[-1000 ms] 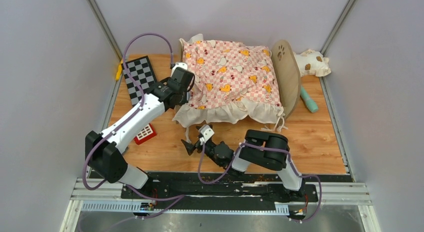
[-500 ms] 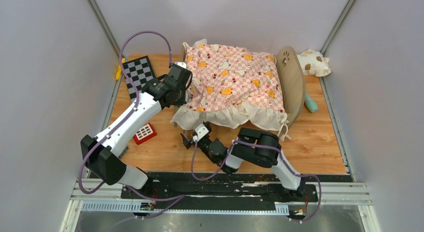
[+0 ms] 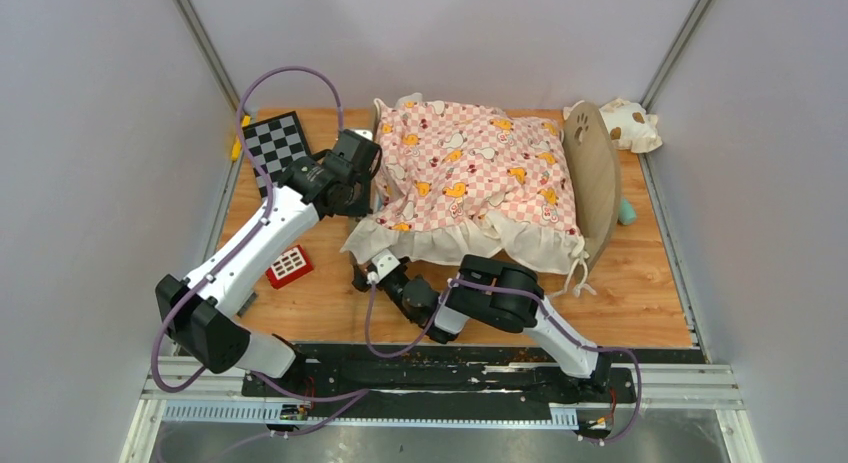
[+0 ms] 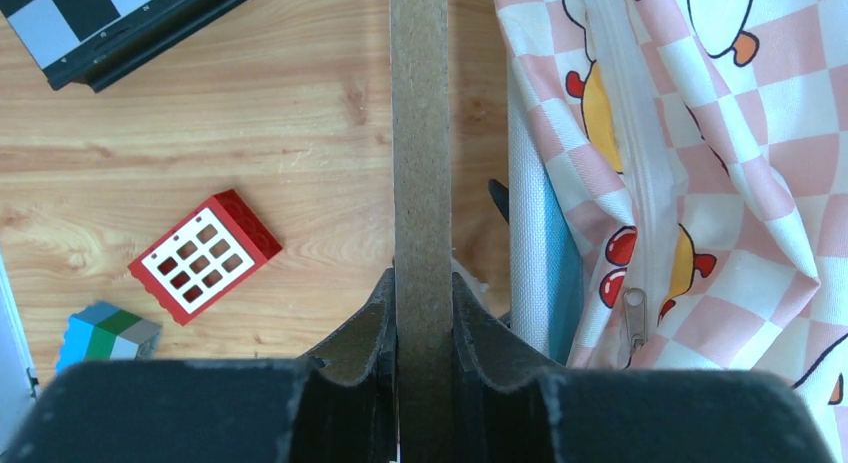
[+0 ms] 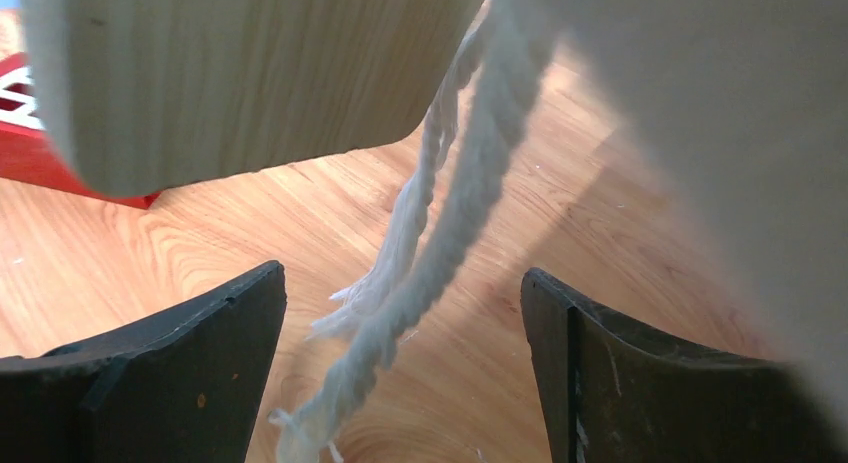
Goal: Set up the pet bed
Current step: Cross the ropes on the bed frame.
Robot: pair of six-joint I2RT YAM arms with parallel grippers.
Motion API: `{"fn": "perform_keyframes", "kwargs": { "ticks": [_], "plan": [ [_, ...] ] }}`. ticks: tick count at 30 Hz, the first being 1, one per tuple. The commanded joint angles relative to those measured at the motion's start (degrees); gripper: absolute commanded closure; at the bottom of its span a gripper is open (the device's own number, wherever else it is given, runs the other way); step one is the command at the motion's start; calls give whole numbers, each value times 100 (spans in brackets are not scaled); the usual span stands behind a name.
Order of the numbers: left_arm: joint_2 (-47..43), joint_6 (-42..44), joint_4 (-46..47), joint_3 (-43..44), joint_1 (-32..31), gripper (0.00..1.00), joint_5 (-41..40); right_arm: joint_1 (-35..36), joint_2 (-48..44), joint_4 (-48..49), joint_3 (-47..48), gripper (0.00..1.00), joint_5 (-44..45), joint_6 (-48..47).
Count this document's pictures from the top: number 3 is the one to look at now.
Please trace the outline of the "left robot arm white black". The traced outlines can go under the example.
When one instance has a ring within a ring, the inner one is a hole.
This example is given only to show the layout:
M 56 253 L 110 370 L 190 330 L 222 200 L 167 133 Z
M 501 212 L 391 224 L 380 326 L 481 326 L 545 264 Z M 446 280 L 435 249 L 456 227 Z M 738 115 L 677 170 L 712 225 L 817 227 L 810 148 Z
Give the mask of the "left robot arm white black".
M 163 335 L 211 373 L 259 372 L 279 394 L 298 394 L 307 372 L 295 362 L 296 350 L 281 337 L 243 327 L 236 314 L 277 258 L 319 221 L 368 214 L 380 158 L 372 132 L 345 129 L 332 149 L 293 162 L 212 257 L 184 277 L 167 274 L 157 283 Z

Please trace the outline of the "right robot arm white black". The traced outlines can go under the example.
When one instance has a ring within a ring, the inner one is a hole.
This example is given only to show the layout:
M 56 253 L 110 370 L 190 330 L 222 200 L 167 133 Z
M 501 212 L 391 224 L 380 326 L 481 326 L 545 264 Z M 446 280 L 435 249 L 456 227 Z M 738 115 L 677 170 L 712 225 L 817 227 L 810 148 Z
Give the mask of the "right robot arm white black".
M 364 268 L 353 267 L 352 285 L 371 299 L 381 291 L 421 338 L 447 344 L 471 321 L 505 333 L 522 334 L 543 349 L 568 377 L 577 396 L 596 400 L 611 386 L 611 360 L 554 308 L 529 268 L 493 258 L 466 255 L 443 292 L 421 275 L 407 275 L 406 258 L 385 250 Z

